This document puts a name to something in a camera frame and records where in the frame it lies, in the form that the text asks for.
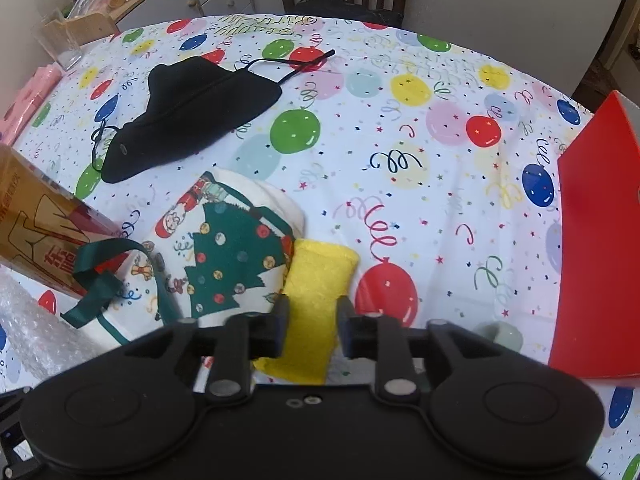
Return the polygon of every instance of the christmas tree print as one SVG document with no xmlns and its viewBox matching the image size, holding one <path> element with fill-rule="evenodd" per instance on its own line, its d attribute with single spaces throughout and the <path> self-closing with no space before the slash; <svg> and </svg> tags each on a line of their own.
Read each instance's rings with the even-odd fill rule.
<svg viewBox="0 0 640 480">
<path fill-rule="evenodd" d="M 196 265 L 185 267 L 191 317 L 238 308 L 235 294 L 264 286 L 260 274 L 285 262 L 280 238 L 256 210 L 206 203 L 205 221 L 193 234 Z"/>
</svg>

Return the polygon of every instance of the green balloon print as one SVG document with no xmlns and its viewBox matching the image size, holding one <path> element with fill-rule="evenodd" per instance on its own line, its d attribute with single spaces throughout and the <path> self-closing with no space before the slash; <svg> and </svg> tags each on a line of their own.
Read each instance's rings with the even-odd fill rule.
<svg viewBox="0 0 640 480">
<path fill-rule="evenodd" d="M 422 46 L 425 46 L 434 52 L 446 52 L 447 50 L 451 50 L 451 44 L 447 43 L 447 41 L 436 40 L 435 38 L 430 38 L 424 34 L 418 34 L 418 41 L 420 41 Z"/>
<path fill-rule="evenodd" d="M 271 41 L 263 50 L 262 57 L 285 57 L 289 52 L 293 50 L 293 41 L 291 40 L 275 40 Z"/>
<path fill-rule="evenodd" d="M 37 117 L 33 120 L 33 123 L 31 123 L 31 126 L 33 126 L 34 128 L 37 128 L 38 126 L 40 126 L 42 124 L 42 121 L 44 121 L 47 115 L 49 115 L 50 110 L 51 110 L 51 103 L 45 104 L 42 107 L 42 110 L 40 110 L 40 113 L 37 115 Z"/>
<path fill-rule="evenodd" d="M 124 38 L 122 38 L 122 43 L 133 43 L 142 35 L 144 30 L 144 28 L 137 28 L 136 30 L 132 30 L 129 34 L 125 34 Z"/>
<path fill-rule="evenodd" d="M 102 167 L 101 158 L 95 159 L 95 167 L 99 169 Z M 98 182 L 100 182 L 100 173 L 98 171 L 95 171 L 94 167 L 89 164 L 78 179 L 78 183 L 76 184 L 76 192 L 74 193 L 74 195 L 80 200 L 84 200 L 89 195 L 91 195 L 92 191 L 98 185 Z"/>
<path fill-rule="evenodd" d="M 311 148 L 320 137 L 320 121 L 308 110 L 287 110 L 271 125 L 271 144 L 280 153 Z"/>
</svg>

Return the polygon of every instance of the ear loop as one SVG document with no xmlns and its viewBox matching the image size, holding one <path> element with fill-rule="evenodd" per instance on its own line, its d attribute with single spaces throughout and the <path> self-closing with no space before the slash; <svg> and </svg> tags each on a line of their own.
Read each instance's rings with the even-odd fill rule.
<svg viewBox="0 0 640 480">
<path fill-rule="evenodd" d="M 94 170 L 97 171 L 98 173 L 100 173 L 101 167 L 97 168 L 95 165 L 95 160 L 96 160 L 95 152 L 98 149 L 98 145 L 102 140 L 102 134 L 104 133 L 105 128 L 111 128 L 112 130 L 115 130 L 116 133 L 120 131 L 119 127 L 117 126 L 107 126 L 107 119 L 103 119 L 102 122 L 100 123 L 100 127 L 96 128 L 94 132 L 91 134 L 91 140 L 94 142 L 94 148 L 91 150 L 91 167 L 94 168 Z"/>
<path fill-rule="evenodd" d="M 293 72 L 289 72 L 286 76 L 284 76 L 282 79 L 280 79 L 278 81 L 278 84 L 281 85 L 283 83 L 286 83 L 289 79 L 291 79 L 297 73 L 299 73 L 302 70 L 304 70 L 306 67 L 315 65 L 317 63 L 320 63 L 323 59 L 327 59 L 327 58 L 331 57 L 333 54 L 335 54 L 335 50 L 331 49 L 328 52 L 325 52 L 324 54 L 322 54 L 322 56 L 318 56 L 315 59 L 312 59 L 311 61 L 297 61 L 295 59 L 271 59 L 269 57 L 263 57 L 263 58 L 260 58 L 260 59 L 254 59 L 253 61 L 249 62 L 249 64 L 247 66 L 245 66 L 244 69 L 245 70 L 249 70 L 249 67 L 252 64 L 254 64 L 255 62 L 257 62 L 257 61 L 275 61 L 277 63 L 286 63 L 288 65 L 297 65 L 296 69 Z"/>
</svg>

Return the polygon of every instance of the black face mask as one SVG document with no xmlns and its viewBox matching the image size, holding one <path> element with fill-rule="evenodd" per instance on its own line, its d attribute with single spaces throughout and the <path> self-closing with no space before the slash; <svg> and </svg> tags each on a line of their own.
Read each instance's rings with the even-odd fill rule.
<svg viewBox="0 0 640 480">
<path fill-rule="evenodd" d="M 330 50 L 312 61 L 254 59 L 235 72 L 203 57 L 157 65 L 149 73 L 146 111 L 122 129 L 106 126 L 105 120 L 93 132 L 92 166 L 100 171 L 103 181 L 114 184 L 193 155 L 268 110 L 282 95 L 280 85 L 334 53 Z M 296 69 L 275 82 L 249 72 L 257 61 L 286 63 Z M 116 134 L 99 168 L 95 152 L 105 128 L 116 130 Z"/>
</svg>

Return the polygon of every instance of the green ribbon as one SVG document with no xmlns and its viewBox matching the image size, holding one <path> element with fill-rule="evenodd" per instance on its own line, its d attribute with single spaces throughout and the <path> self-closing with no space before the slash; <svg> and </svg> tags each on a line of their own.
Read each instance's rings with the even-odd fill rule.
<svg viewBox="0 0 640 480">
<path fill-rule="evenodd" d="M 122 289 L 122 282 L 110 271 L 98 273 L 95 267 L 127 251 L 138 250 L 145 253 L 153 267 L 153 259 L 138 242 L 127 238 L 111 238 L 85 244 L 78 249 L 74 265 L 74 278 L 87 291 L 75 307 L 61 315 L 62 319 L 75 328 L 80 328 L 96 319 L 106 310 L 111 300 Z M 164 288 L 161 273 L 153 267 L 158 287 L 158 314 L 162 323 L 167 324 L 180 319 L 177 309 Z"/>
</svg>

